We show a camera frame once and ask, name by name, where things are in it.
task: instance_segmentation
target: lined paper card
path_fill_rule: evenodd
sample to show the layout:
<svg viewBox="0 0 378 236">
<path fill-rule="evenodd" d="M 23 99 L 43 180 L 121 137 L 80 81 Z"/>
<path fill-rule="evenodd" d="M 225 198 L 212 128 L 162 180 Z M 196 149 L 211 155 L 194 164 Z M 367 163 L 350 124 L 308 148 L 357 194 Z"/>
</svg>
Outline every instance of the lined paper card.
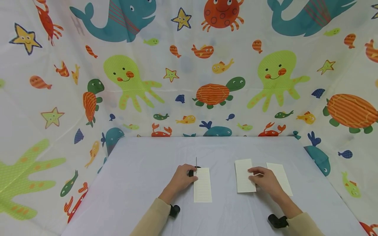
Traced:
<svg viewBox="0 0 378 236">
<path fill-rule="evenodd" d="M 194 176 L 198 177 L 194 182 L 194 202 L 212 202 L 210 169 L 198 168 Z"/>
<path fill-rule="evenodd" d="M 292 196 L 293 192 L 291 191 L 289 180 L 287 179 L 284 166 L 281 164 L 274 164 L 274 163 L 266 163 L 266 167 L 273 171 L 274 175 L 276 176 L 279 184 L 281 185 L 283 191 Z"/>
<path fill-rule="evenodd" d="M 249 168 L 252 168 L 251 159 L 235 161 L 236 187 L 238 193 L 256 192 L 255 183 L 252 183 L 248 179 L 248 176 L 253 175 L 247 171 Z"/>
</svg>

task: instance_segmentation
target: cartoon crab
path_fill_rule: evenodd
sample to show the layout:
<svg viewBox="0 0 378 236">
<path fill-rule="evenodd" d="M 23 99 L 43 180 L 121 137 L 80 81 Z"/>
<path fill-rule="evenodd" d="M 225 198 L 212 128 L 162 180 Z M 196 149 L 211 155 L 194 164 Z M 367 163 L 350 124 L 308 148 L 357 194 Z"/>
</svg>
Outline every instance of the cartoon crab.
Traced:
<svg viewBox="0 0 378 236">
<path fill-rule="evenodd" d="M 151 137 L 170 137 L 172 135 L 172 129 L 170 127 L 166 128 L 164 127 L 164 130 L 168 133 L 162 132 L 162 131 L 156 131 L 155 129 L 159 128 L 159 124 L 155 125 L 155 123 L 152 124 L 152 134 Z"/>
<path fill-rule="evenodd" d="M 47 39 L 49 41 L 51 41 L 51 45 L 54 46 L 53 36 L 55 35 L 56 39 L 59 39 L 58 35 L 62 36 L 62 33 L 59 32 L 58 30 L 54 29 L 54 27 L 56 27 L 56 28 L 58 28 L 58 29 L 60 29 L 62 31 L 64 29 L 60 25 L 54 25 L 53 24 L 53 21 L 51 20 L 50 16 L 48 15 L 49 9 L 48 9 L 48 6 L 46 4 L 46 0 L 37 0 L 37 2 L 39 2 L 39 3 L 41 3 L 41 4 L 43 4 L 45 6 L 45 10 L 42 10 L 42 8 L 40 8 L 39 6 L 37 6 L 34 3 L 34 5 L 36 6 L 36 8 L 38 10 L 39 19 L 41 20 L 41 23 L 42 23 L 43 27 L 45 28 L 45 30 L 47 32 L 47 35 L 48 35 Z"/>
<path fill-rule="evenodd" d="M 83 201 L 84 197 L 86 196 L 86 194 L 88 192 L 88 183 L 87 182 L 83 183 L 83 187 L 81 189 L 79 189 L 78 192 L 82 193 L 84 191 L 85 191 L 85 193 L 83 195 L 81 195 L 80 199 L 77 201 L 77 203 L 74 206 L 74 208 L 72 209 L 71 213 L 69 213 L 69 210 L 70 210 L 72 202 L 73 202 L 73 196 L 71 196 L 69 203 L 64 204 L 64 212 L 67 213 L 67 216 L 68 216 L 67 224 L 71 221 L 73 215 L 75 214 L 76 210 L 79 208 L 81 202 Z"/>
<path fill-rule="evenodd" d="M 244 0 L 238 2 L 237 0 L 208 0 L 203 15 L 205 16 L 205 21 L 201 25 L 205 24 L 202 28 L 204 31 L 208 27 L 207 32 L 209 32 L 210 27 L 215 28 L 226 28 L 231 27 L 231 31 L 234 31 L 235 24 L 236 29 L 239 29 L 239 24 L 236 19 L 244 24 L 243 18 L 239 16 L 240 5 L 243 4 Z"/>
<path fill-rule="evenodd" d="M 283 125 L 283 126 L 278 126 L 278 130 L 281 131 L 281 132 L 277 132 L 277 131 L 274 131 L 274 130 L 268 130 L 266 131 L 267 128 L 270 128 L 274 125 L 274 122 L 272 124 L 272 122 L 269 122 L 269 124 L 267 124 L 265 126 L 265 129 L 263 132 L 261 132 L 259 134 L 259 137 L 274 137 L 274 136 L 278 136 L 280 133 L 282 133 L 285 129 L 286 129 L 286 125 Z"/>
</svg>

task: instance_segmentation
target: cartoon fish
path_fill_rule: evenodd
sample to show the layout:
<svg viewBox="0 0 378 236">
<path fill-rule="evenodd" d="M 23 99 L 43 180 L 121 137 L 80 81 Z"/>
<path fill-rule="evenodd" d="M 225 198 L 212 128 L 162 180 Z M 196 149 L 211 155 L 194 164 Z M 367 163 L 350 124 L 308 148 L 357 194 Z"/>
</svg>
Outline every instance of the cartoon fish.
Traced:
<svg viewBox="0 0 378 236">
<path fill-rule="evenodd" d="M 89 153 L 91 154 L 91 160 L 84 167 L 88 168 L 88 166 L 90 164 L 92 164 L 92 162 L 96 158 L 96 155 L 97 155 L 99 149 L 100 149 L 100 142 L 95 141 L 93 146 L 92 146 L 92 149 L 89 151 Z"/>
<path fill-rule="evenodd" d="M 153 117 L 154 117 L 155 120 L 165 120 L 169 117 L 169 115 L 167 113 L 165 116 L 163 116 L 159 113 L 159 114 L 155 114 Z"/>
<path fill-rule="evenodd" d="M 85 46 L 85 49 L 87 50 L 87 52 L 89 53 L 89 55 L 93 56 L 94 58 L 98 57 L 96 54 L 93 53 L 93 50 L 88 45 Z"/>
<path fill-rule="evenodd" d="M 178 95 L 175 99 L 176 102 L 181 102 L 181 103 L 185 103 L 185 95 L 181 94 L 181 95 Z"/>
<path fill-rule="evenodd" d="M 44 82 L 44 80 L 39 76 L 30 77 L 29 82 L 30 82 L 31 86 L 33 86 L 35 88 L 39 88 L 39 89 L 41 89 L 41 88 L 51 89 L 51 87 L 53 86 L 53 85 L 46 84 Z"/>
<path fill-rule="evenodd" d="M 114 114 L 110 114 L 109 117 L 110 117 L 109 121 L 113 121 L 116 118 L 116 116 Z"/>
<path fill-rule="evenodd" d="M 73 81 L 77 85 L 77 82 L 79 81 L 79 69 L 80 69 L 80 67 L 77 64 L 75 64 L 75 68 L 76 68 L 76 71 L 75 72 L 71 71 L 71 73 L 72 73 Z"/>
<path fill-rule="evenodd" d="M 318 88 L 317 90 L 313 91 L 313 92 L 311 93 L 311 95 L 312 95 L 312 96 L 315 96 L 316 98 L 320 98 L 320 97 L 323 95 L 324 91 L 325 91 L 325 89 L 323 89 L 323 88 Z"/>
<path fill-rule="evenodd" d="M 143 40 L 143 43 L 147 44 L 147 45 L 150 45 L 150 46 L 155 46 L 159 43 L 159 40 L 156 39 L 156 38 L 152 38 L 150 40 Z"/>
<path fill-rule="evenodd" d="M 81 132 L 81 130 L 78 129 L 78 130 L 76 131 L 76 134 L 75 134 L 75 138 L 74 138 L 73 143 L 74 143 L 74 144 L 77 144 L 78 142 L 80 142 L 80 141 L 83 140 L 83 139 L 84 139 L 84 135 L 83 135 L 83 133 Z"/>
<path fill-rule="evenodd" d="M 253 50 L 259 52 L 259 54 L 262 53 L 261 46 L 262 46 L 262 43 L 261 43 L 261 40 L 259 39 L 253 41 L 252 43 Z"/>
<path fill-rule="evenodd" d="M 120 138 L 125 137 L 125 134 L 117 127 L 111 128 L 106 132 L 106 136 L 104 136 L 104 133 L 102 133 L 102 146 L 104 146 L 104 143 L 106 143 L 106 149 L 108 152 L 108 156 L 113 151 L 114 147 L 116 146 L 118 140 Z"/>
<path fill-rule="evenodd" d="M 214 53 L 214 48 L 213 46 L 203 45 L 200 48 L 200 50 L 198 50 L 193 44 L 192 51 L 194 52 L 194 55 L 196 55 L 197 57 L 206 59 L 206 58 L 209 58 Z"/>
<path fill-rule="evenodd" d="M 234 119 L 235 118 L 235 114 L 230 114 L 230 115 L 228 115 L 228 119 L 226 119 L 226 121 L 229 121 L 229 120 L 231 120 L 231 119 Z"/>
<path fill-rule="evenodd" d="M 244 131 L 249 131 L 249 130 L 253 129 L 252 125 L 247 125 L 247 124 L 241 125 L 240 123 L 238 123 L 237 126 Z"/>
<path fill-rule="evenodd" d="M 175 55 L 177 58 L 180 58 L 181 55 L 177 52 L 177 47 L 175 45 L 171 45 L 169 47 L 170 52 Z"/>
<path fill-rule="evenodd" d="M 226 70 L 228 70 L 228 68 L 230 68 L 230 66 L 234 63 L 234 59 L 232 58 L 230 63 L 228 63 L 227 65 L 225 65 L 223 62 L 219 62 L 217 64 L 214 64 L 213 65 L 213 72 L 215 74 L 220 74 L 220 73 L 223 73 L 225 72 Z"/>
<path fill-rule="evenodd" d="M 70 76 L 70 73 L 68 72 L 67 66 L 66 66 L 66 64 L 64 64 L 63 61 L 62 61 L 62 68 L 61 69 L 56 67 L 56 65 L 54 65 L 54 67 L 55 67 L 55 71 L 58 72 L 61 76 L 63 76 L 63 77 Z"/>
<path fill-rule="evenodd" d="M 304 120 L 307 124 L 312 125 L 316 118 L 313 114 L 311 114 L 309 111 L 306 112 L 303 116 L 297 116 L 296 120 Z"/>
<path fill-rule="evenodd" d="M 378 49 L 374 48 L 374 40 L 370 40 L 370 43 L 366 43 L 366 56 L 373 62 L 378 63 Z"/>
<path fill-rule="evenodd" d="M 202 125 L 200 127 L 205 127 L 208 130 L 205 132 L 203 135 L 204 137 L 226 137 L 226 136 L 231 136 L 232 131 L 231 129 L 223 126 L 214 126 L 211 127 L 212 121 L 209 121 L 206 123 L 205 121 L 201 121 Z"/>
<path fill-rule="evenodd" d="M 293 113 L 294 113 L 294 110 L 292 110 L 289 114 L 286 114 L 284 111 L 282 111 L 282 112 L 278 112 L 278 113 L 274 116 L 274 118 L 277 118 L 277 119 L 286 118 L 286 117 L 290 116 L 290 115 L 293 114 Z"/>
<path fill-rule="evenodd" d="M 356 40 L 356 35 L 348 34 L 344 39 L 344 44 L 349 46 L 349 49 L 355 48 L 353 45 L 354 40 Z"/>
<path fill-rule="evenodd" d="M 357 184 L 353 181 L 348 180 L 348 172 L 341 172 L 342 174 L 342 182 L 344 184 L 345 189 L 348 191 L 348 193 L 355 198 L 360 198 L 361 193 L 357 187 Z"/>
<path fill-rule="evenodd" d="M 340 28 L 334 28 L 333 30 L 326 31 L 323 35 L 331 37 L 340 33 Z"/>
<path fill-rule="evenodd" d="M 133 124 L 125 125 L 125 124 L 123 124 L 122 126 L 125 127 L 125 128 L 128 128 L 129 130 L 138 130 L 139 129 L 139 125 L 133 125 Z"/>
<path fill-rule="evenodd" d="M 68 180 L 66 182 L 66 184 L 63 186 L 63 188 L 60 192 L 61 197 L 64 197 L 68 194 L 68 192 L 71 190 L 71 188 L 72 188 L 73 184 L 75 183 L 78 176 L 79 176 L 79 172 L 77 170 L 75 170 L 75 175 L 73 176 L 73 178 Z"/>
<path fill-rule="evenodd" d="M 189 115 L 189 116 L 184 116 L 182 120 L 176 120 L 176 124 L 181 123 L 181 124 L 193 124 L 195 122 L 195 116 Z"/>
<path fill-rule="evenodd" d="M 337 152 L 337 153 L 339 154 L 339 156 L 342 156 L 342 157 L 344 157 L 346 159 L 350 159 L 350 158 L 353 157 L 353 153 L 350 150 L 345 150 L 342 153 L 341 152 Z"/>
</svg>

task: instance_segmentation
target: blue whale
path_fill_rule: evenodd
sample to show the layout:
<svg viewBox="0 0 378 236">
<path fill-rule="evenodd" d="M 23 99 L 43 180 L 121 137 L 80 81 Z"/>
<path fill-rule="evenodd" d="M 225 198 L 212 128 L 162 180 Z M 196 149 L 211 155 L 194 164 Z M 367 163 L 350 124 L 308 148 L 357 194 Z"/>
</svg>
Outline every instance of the blue whale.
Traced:
<svg viewBox="0 0 378 236">
<path fill-rule="evenodd" d="M 268 6 L 273 11 L 272 27 L 282 35 L 304 37 L 319 32 L 332 19 L 351 8 L 355 0 L 309 0 L 300 13 L 291 20 L 283 20 L 282 11 L 290 6 L 293 0 L 268 0 Z"/>
<path fill-rule="evenodd" d="M 88 3 L 85 13 L 70 7 L 81 19 L 90 34 L 107 42 L 132 42 L 141 29 L 151 23 L 155 16 L 156 0 L 110 0 L 108 23 L 104 28 L 93 25 L 93 4 Z"/>
</svg>

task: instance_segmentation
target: cartoon turtle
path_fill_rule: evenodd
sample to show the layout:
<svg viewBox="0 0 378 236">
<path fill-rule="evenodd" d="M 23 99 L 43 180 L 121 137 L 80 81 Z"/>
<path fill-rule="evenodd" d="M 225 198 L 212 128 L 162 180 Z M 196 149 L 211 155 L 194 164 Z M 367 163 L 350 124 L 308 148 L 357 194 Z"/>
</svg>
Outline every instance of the cartoon turtle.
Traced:
<svg viewBox="0 0 378 236">
<path fill-rule="evenodd" d="M 104 91 L 104 85 L 99 79 L 92 79 L 88 82 L 88 92 L 83 94 L 83 105 L 85 109 L 85 115 L 87 116 L 88 123 L 93 128 L 93 123 L 96 122 L 95 111 L 98 111 L 99 106 L 97 103 L 102 102 L 101 97 L 96 97 L 96 94 Z"/>
<path fill-rule="evenodd" d="M 323 115 L 332 116 L 330 124 L 337 127 L 339 124 L 349 127 L 352 134 L 359 133 L 360 128 L 365 134 L 373 131 L 371 126 L 378 122 L 378 112 L 368 101 L 351 94 L 335 94 L 323 109 Z"/>
<path fill-rule="evenodd" d="M 220 104 L 223 106 L 226 101 L 231 101 L 234 97 L 229 95 L 230 92 L 242 89 L 245 85 L 245 79 L 242 77 L 235 77 L 231 79 L 226 86 L 209 83 L 203 85 L 197 90 L 196 98 L 192 98 L 193 101 L 197 101 L 196 106 L 203 106 L 207 104 L 208 109 L 212 109 L 214 105 Z"/>
</svg>

